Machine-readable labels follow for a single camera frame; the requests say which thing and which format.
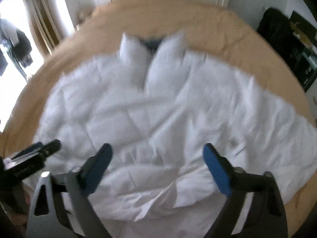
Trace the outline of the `white puffer down jacket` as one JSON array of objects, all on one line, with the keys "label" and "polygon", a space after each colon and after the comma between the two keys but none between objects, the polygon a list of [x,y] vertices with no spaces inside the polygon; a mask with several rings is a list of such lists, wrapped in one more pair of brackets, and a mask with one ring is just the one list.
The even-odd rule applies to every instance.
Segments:
[{"label": "white puffer down jacket", "polygon": [[52,88],[34,141],[59,139],[45,169],[65,173],[109,143],[90,202],[113,237],[203,237],[225,197],[206,143],[249,173],[271,171],[289,202],[316,172],[316,128],[254,76],[188,49],[182,33],[155,53],[122,35]]}]

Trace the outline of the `hanging dark clothes outside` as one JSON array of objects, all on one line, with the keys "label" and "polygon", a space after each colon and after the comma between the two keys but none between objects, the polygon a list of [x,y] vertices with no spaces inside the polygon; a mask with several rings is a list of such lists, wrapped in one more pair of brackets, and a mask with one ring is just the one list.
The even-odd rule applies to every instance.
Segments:
[{"label": "hanging dark clothes outside", "polygon": [[31,66],[33,59],[32,46],[25,33],[9,21],[1,19],[1,44],[7,49],[8,57],[27,82],[29,78],[24,68]]}]

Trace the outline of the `beige window curtain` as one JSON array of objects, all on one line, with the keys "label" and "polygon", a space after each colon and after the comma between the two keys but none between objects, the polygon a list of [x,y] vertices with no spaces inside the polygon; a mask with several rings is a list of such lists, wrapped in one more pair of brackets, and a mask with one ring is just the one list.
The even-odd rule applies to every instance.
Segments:
[{"label": "beige window curtain", "polygon": [[34,43],[47,56],[68,36],[74,25],[66,0],[23,0]]}]

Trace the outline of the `black cluttered shelf unit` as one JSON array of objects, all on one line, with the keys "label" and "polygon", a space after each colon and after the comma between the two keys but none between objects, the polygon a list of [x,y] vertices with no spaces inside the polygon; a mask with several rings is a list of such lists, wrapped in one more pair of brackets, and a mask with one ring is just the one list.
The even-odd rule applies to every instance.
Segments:
[{"label": "black cluttered shelf unit", "polygon": [[257,32],[286,62],[292,73],[307,91],[316,80],[316,27],[298,12],[287,17],[280,10],[267,9]]}]

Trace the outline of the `tan brown bed cover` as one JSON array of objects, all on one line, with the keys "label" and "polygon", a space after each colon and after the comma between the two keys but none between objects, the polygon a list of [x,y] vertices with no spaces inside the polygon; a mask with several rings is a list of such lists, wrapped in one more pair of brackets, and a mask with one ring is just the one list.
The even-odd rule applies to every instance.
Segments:
[{"label": "tan brown bed cover", "polygon": [[303,88],[281,57],[233,12],[197,0],[116,0],[61,42],[23,89],[1,135],[1,155],[31,144],[48,94],[61,74],[96,54],[118,49],[123,32],[143,38],[186,33],[192,49],[215,55],[254,75],[258,83],[313,116]]}]

